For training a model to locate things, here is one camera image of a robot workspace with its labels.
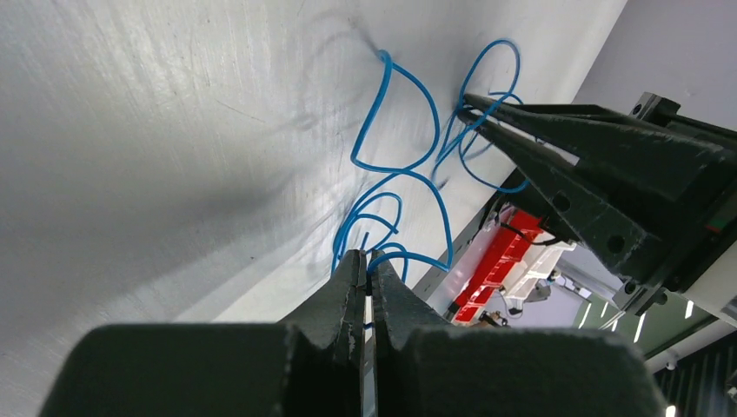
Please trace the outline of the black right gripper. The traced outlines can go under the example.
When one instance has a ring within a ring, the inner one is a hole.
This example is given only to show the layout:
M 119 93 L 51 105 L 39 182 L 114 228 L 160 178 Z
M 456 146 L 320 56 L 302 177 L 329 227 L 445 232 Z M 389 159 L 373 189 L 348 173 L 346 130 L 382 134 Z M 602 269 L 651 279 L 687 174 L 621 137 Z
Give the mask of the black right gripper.
M 717 317 L 736 315 L 735 131 L 682 116 L 678 103 L 649 92 L 630 114 L 463 101 L 509 125 L 459 115 L 478 122 L 574 239 L 626 281 L 613 298 L 620 310 L 642 315 L 670 291 Z

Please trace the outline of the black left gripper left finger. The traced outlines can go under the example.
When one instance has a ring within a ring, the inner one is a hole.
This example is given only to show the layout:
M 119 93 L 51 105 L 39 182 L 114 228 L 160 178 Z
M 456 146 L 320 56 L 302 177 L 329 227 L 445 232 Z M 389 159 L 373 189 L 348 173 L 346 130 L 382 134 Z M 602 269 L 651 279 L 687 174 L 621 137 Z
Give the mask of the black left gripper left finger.
M 119 324 L 87 333 L 43 416 L 359 416 L 367 256 L 275 323 Z

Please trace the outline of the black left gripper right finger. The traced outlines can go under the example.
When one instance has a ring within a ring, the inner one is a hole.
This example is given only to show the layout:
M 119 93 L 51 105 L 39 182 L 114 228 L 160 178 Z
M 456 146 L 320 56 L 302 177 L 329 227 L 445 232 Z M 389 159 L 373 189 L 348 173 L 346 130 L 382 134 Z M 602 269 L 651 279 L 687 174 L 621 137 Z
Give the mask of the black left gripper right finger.
M 368 270 L 380 416 L 662 416 L 641 355 L 619 335 L 574 328 L 458 327 L 381 251 Z

